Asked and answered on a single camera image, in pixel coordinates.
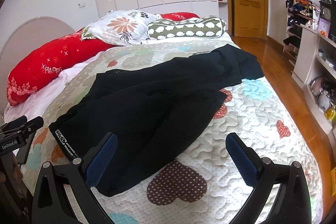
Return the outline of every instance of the clock face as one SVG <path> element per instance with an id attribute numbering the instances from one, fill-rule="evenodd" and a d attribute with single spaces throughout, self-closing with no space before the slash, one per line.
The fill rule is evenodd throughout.
<path id="1" fill-rule="evenodd" d="M 330 21 L 331 20 L 331 10 L 327 7 L 324 7 L 323 10 L 322 10 L 322 14 L 323 14 L 323 17 Z"/>

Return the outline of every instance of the clock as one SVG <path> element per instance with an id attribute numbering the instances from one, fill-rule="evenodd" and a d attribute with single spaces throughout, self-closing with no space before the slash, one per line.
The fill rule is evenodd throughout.
<path id="1" fill-rule="evenodd" d="M 330 0 L 320 0 L 321 13 L 320 18 L 331 22 L 331 1 Z"/>

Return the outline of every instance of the blue patch on quilt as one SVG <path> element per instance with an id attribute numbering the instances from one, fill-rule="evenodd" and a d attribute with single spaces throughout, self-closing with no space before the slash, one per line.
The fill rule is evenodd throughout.
<path id="1" fill-rule="evenodd" d="M 109 213 L 108 216 L 115 224 L 139 224 L 133 217 L 125 214 Z"/>
<path id="2" fill-rule="evenodd" d="M 248 80 L 243 79 L 243 93 L 247 98 L 267 100 L 268 98 L 274 96 L 274 91 L 268 89 L 265 84 L 259 80 Z"/>
<path id="3" fill-rule="evenodd" d="M 189 47 L 189 46 L 182 46 L 182 47 L 179 47 L 179 49 L 180 49 L 181 51 L 187 51 L 187 50 L 190 49 L 190 47 Z"/>
<path id="4" fill-rule="evenodd" d="M 33 151 L 29 154 L 26 166 L 29 169 L 40 169 L 41 168 L 41 144 L 36 144 Z"/>

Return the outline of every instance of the yellow object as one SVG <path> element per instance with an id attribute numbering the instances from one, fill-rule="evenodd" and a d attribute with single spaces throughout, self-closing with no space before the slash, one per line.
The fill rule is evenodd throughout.
<path id="1" fill-rule="evenodd" d="M 336 167 L 331 170 L 332 196 L 336 195 Z"/>
<path id="2" fill-rule="evenodd" d="M 325 111 L 325 117 L 332 123 L 336 123 L 336 109 L 335 106 L 331 106 Z"/>

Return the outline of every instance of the blue gripper pad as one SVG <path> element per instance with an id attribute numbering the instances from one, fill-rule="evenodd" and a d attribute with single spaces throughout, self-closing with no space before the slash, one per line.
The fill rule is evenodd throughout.
<path id="1" fill-rule="evenodd" d="M 226 150 L 230 154 L 246 185 L 253 188 L 256 187 L 258 184 L 259 174 L 257 167 L 253 164 L 252 160 L 246 153 L 249 147 L 242 142 L 236 133 L 230 133 L 226 137 L 225 144 Z"/>
<path id="2" fill-rule="evenodd" d="M 117 135 L 111 134 L 85 170 L 86 186 L 93 187 L 98 185 L 115 151 L 117 150 L 117 146 Z"/>

